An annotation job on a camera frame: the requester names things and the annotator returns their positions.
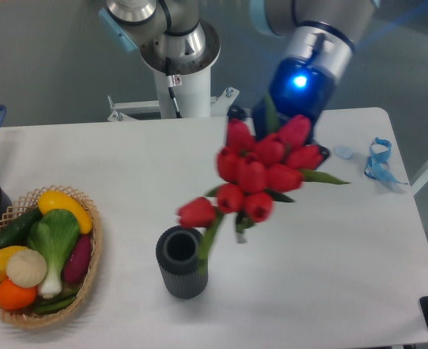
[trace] white table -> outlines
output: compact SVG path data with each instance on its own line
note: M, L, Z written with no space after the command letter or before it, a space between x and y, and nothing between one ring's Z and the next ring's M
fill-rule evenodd
M376 136L393 143L392 173L408 180L388 115L327 111L316 129L333 149L321 169L351 185L307 183L235 243L223 222L209 283L172 297L155 256L175 210L220 183L214 154L225 119L183 119L0 131L0 183L13 198L51 184L89 194L105 233L100 276L66 324L24 332L0 322L0 348L359 348L428 342L428 244L408 185L363 175Z

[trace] gray wall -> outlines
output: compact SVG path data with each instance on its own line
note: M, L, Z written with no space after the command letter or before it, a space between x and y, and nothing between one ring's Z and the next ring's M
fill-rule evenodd
M114 102L156 99L138 53L103 32L98 0L0 1L0 103L6 126L104 121ZM231 85L252 106L286 45L259 35L246 0L201 0L222 40L212 93ZM328 108L378 106L391 119L408 174L428 158L428 0L384 0ZM416 198L428 236L428 185Z

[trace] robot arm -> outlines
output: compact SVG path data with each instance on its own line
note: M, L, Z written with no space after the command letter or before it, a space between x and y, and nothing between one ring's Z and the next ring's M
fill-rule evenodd
M208 116L209 69L220 47L215 30L199 20L198 0L106 2L103 12L118 24L118 36L138 44L144 61L155 71L162 117L175 117L175 112L167 102L174 99L173 90L169 96L160 73L183 78L175 109L179 104L183 116ZM261 31L290 37L268 90L282 124L296 114L315 124L376 7L375 0L250 0L252 19ZM252 116L260 139L267 133L264 101L253 108Z
M251 0L261 32L290 36L268 90L282 124L296 114L315 124L376 8L372 0ZM253 108L259 139L267 133L264 114L263 102Z

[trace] green tulip leaf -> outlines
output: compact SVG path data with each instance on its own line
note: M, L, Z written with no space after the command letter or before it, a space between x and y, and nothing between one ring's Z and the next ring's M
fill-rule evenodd
M319 183L328 183L328 184L349 184L350 182L345 182L328 174L326 172L312 171L311 169L300 169L300 172L304 175L305 182L319 182Z
M270 93L267 92L264 98L265 102L265 120L267 122L267 133L277 132L280 128L280 121L277 117L277 109L275 107L275 103L270 96Z
M221 184L221 185L218 185L217 187L215 187L215 188L212 188L211 190L209 190L207 193L205 193L204 194L204 196L205 197L207 197L207 198L214 198L215 196L217 196L217 192L219 191L219 189L220 189L220 187L222 186L223 184Z
M290 203L290 202L295 202L292 198L290 198L289 196L279 193L277 191L274 191L272 189L265 189L265 193L269 194L270 196L272 196L273 201L277 201L277 202L286 202L286 203Z
M251 218L244 212L240 211L236 215L236 233L243 234L246 229L252 228L256 225Z

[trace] tulip bouquet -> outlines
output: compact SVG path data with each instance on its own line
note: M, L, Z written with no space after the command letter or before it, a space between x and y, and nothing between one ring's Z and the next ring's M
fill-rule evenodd
M294 202L284 193L301 188L303 182L347 184L315 171L330 153L308 141L311 131L311 120L296 115L276 132L256 141L244 122L234 118L228 121L226 145L216 157L218 174L226 183L177 211L183 228L206 229L198 249L201 266L207 261L225 214L236 214L237 242L244 243L245 230L269 218L274 201Z

